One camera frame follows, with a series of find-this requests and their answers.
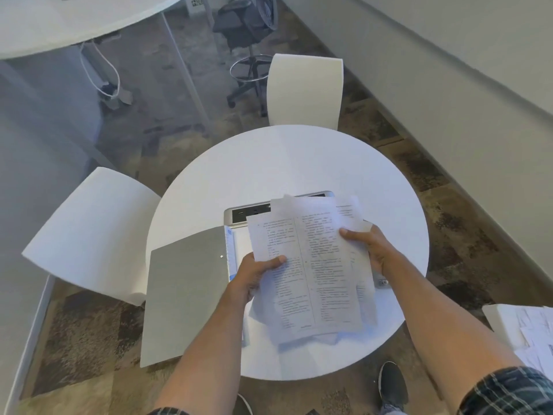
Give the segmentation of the white box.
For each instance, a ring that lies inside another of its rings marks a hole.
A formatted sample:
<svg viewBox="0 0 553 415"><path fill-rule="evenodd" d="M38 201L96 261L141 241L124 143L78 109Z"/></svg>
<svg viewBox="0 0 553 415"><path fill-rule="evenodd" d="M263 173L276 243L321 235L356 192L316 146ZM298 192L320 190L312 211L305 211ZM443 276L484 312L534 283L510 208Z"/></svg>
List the white box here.
<svg viewBox="0 0 553 415"><path fill-rule="evenodd" d="M482 311L494 333L512 349L522 347L515 310L521 305L492 304L482 307Z"/></svg>

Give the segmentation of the stack of printed paper sheets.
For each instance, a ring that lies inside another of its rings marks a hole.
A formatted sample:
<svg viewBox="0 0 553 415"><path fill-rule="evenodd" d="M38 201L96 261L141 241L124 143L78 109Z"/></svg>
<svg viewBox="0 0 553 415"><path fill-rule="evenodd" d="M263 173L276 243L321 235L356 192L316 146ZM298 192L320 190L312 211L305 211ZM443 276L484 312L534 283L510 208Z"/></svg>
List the stack of printed paper sheets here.
<svg viewBox="0 0 553 415"><path fill-rule="evenodd" d="M286 257L262 277L251 307L275 345L377 326L367 249L339 233L372 228L355 195L286 195L248 216L247 228L256 261Z"/></svg>

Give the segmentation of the person's right forearm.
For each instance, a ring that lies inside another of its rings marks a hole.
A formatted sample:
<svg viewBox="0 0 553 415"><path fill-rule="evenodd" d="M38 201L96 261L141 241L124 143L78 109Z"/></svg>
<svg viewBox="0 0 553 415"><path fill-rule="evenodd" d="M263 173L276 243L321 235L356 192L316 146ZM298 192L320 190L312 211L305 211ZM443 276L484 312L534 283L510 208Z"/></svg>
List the person's right forearm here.
<svg viewBox="0 0 553 415"><path fill-rule="evenodd" d="M404 313L411 340L450 413L489 374L521 360L472 314L432 285L400 252L382 270Z"/></svg>

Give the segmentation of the white desk leg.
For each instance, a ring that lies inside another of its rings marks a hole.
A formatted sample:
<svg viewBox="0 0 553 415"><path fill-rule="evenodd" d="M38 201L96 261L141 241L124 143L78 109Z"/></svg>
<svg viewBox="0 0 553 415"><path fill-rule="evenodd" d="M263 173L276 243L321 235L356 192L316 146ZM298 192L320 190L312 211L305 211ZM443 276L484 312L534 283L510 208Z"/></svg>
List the white desk leg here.
<svg viewBox="0 0 553 415"><path fill-rule="evenodd" d="M200 118L201 123L203 124L206 132L213 134L212 123L210 121L210 118L208 117L208 114L205 111L201 98L199 97L196 86L190 75L189 69L181 55L176 39L171 31L168 20L166 19L165 13L160 12L157 14L157 17L158 17L159 27L164 32L166 41L169 46L170 53L172 55L173 60L175 61L177 70L180 72L180 75L190 95L192 103L196 108L197 115Z"/></svg>

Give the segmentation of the grey open folder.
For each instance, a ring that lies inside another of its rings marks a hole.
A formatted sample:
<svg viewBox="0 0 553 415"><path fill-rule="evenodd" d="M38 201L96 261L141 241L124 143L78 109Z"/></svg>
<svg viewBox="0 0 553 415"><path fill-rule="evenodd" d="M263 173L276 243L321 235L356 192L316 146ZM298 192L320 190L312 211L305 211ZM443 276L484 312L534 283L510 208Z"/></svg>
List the grey open folder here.
<svg viewBox="0 0 553 415"><path fill-rule="evenodd" d="M151 252L141 368L181 357L207 323L237 273L233 234L214 227Z"/></svg>

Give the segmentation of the person's left forearm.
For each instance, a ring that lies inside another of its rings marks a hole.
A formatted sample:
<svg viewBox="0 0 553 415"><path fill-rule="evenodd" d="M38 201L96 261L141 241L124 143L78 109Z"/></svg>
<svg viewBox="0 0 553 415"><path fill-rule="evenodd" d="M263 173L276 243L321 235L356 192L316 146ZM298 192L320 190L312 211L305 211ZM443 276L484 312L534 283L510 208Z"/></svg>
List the person's left forearm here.
<svg viewBox="0 0 553 415"><path fill-rule="evenodd" d="M232 415L249 287L231 282L183 353L148 415Z"/></svg>

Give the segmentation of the white curved chair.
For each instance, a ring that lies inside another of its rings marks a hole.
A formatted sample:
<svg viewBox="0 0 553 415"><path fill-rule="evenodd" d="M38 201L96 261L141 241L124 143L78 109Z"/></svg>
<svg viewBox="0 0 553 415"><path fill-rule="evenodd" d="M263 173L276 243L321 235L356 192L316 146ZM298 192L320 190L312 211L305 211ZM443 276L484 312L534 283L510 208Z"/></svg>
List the white curved chair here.
<svg viewBox="0 0 553 415"><path fill-rule="evenodd" d="M343 60L275 54L266 86L268 121L338 129L344 80Z"/></svg>
<svg viewBox="0 0 553 415"><path fill-rule="evenodd" d="M148 284L147 237L161 199L139 181L97 167L22 256L65 282L141 306Z"/></svg>

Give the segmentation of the person's left hand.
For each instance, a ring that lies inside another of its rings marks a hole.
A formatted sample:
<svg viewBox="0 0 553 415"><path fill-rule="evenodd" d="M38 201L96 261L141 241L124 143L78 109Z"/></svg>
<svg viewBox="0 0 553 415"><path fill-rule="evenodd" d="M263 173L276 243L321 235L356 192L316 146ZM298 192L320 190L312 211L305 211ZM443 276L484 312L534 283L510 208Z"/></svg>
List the person's left hand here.
<svg viewBox="0 0 553 415"><path fill-rule="evenodd" d="M254 291L264 276L264 274L258 274L258 262L253 252L246 254L239 265L237 274L230 281L228 288L243 305L252 299Z"/></svg>

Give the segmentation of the silver table power outlet box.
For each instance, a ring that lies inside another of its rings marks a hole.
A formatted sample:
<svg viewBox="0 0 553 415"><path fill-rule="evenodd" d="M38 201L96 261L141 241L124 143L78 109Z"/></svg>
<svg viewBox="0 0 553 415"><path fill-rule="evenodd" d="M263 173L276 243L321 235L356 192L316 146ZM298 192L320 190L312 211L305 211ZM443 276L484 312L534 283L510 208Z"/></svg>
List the silver table power outlet box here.
<svg viewBox="0 0 553 415"><path fill-rule="evenodd" d="M224 211L224 229L239 229L247 226L247 218L254 215L270 213L272 210L272 203L284 200L290 201L292 198L304 199L304 198L322 198L322 197L335 197L332 191L319 191L311 194L304 195L284 195L279 199L273 199L268 201L262 201L252 203L245 206L230 207Z"/></svg>

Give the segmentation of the pile of loose paper sheets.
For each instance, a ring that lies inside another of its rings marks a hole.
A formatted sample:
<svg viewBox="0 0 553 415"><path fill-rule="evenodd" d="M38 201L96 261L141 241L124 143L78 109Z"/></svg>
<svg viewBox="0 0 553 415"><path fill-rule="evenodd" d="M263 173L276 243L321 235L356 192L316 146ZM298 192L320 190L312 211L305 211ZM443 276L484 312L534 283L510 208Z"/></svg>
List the pile of loose paper sheets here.
<svg viewBox="0 0 553 415"><path fill-rule="evenodd" d="M515 314L523 341L515 354L553 382L553 307L522 306Z"/></svg>

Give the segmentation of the black office chair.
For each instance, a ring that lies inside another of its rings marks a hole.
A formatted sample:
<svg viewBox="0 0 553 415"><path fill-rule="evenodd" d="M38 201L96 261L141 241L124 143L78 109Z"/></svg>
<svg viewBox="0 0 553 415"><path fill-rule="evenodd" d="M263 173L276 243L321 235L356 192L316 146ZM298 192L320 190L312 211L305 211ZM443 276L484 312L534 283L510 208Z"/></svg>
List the black office chair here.
<svg viewBox="0 0 553 415"><path fill-rule="evenodd" d="M248 55L230 67L230 76L238 84L238 88L226 97L230 108L236 106L237 98L254 90L260 104L260 115L268 116L266 105L268 72L262 73L259 68L270 67L273 55L255 54L253 46L262 42L277 29L277 0L234 0L219 9L213 32L225 38L230 53L235 48L248 49Z"/></svg>

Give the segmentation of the plaid shirt sleeve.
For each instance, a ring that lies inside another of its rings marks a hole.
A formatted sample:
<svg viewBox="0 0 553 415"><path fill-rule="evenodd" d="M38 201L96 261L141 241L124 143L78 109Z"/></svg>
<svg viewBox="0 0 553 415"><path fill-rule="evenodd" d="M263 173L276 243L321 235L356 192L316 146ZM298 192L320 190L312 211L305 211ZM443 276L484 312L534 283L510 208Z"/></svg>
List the plaid shirt sleeve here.
<svg viewBox="0 0 553 415"><path fill-rule="evenodd" d="M509 367L482 378L457 415L553 415L553 382L530 367Z"/></svg>

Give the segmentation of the grey floor power strip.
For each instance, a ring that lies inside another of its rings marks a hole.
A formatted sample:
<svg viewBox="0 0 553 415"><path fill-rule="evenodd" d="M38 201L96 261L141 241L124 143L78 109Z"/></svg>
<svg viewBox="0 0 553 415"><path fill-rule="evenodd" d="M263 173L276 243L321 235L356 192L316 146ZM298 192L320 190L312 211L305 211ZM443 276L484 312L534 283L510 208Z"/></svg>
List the grey floor power strip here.
<svg viewBox="0 0 553 415"><path fill-rule="evenodd" d="M117 111L123 107L131 106L134 102L132 92L119 88L116 84L107 82L100 89L102 105L109 111Z"/></svg>

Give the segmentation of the person's right hand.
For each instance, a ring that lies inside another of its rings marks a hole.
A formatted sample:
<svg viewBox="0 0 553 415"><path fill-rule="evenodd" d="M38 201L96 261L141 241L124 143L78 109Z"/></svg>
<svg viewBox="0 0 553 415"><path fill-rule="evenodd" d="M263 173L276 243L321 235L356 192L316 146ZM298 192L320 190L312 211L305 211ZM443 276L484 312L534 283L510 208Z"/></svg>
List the person's right hand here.
<svg viewBox="0 0 553 415"><path fill-rule="evenodd" d="M393 257L396 249L383 235L381 229L374 224L370 225L369 245L364 247L370 257L371 268L382 276L385 275L385 261L388 257Z"/></svg>

